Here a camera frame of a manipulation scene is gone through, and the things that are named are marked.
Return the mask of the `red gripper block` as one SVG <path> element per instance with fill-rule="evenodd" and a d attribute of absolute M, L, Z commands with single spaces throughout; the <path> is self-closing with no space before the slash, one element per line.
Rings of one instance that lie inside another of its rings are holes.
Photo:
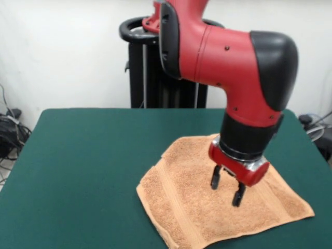
<path fill-rule="evenodd" d="M 270 163 L 261 157 L 252 162 L 241 162 L 227 156 L 219 147 L 217 142 L 212 142 L 209 147 L 209 157 L 216 163 L 213 170 L 210 186 L 217 189 L 220 181 L 221 169 L 226 170 L 239 182 L 238 190 L 234 194 L 232 205 L 239 207 L 244 197 L 246 186 L 253 186 L 267 173 Z"/>

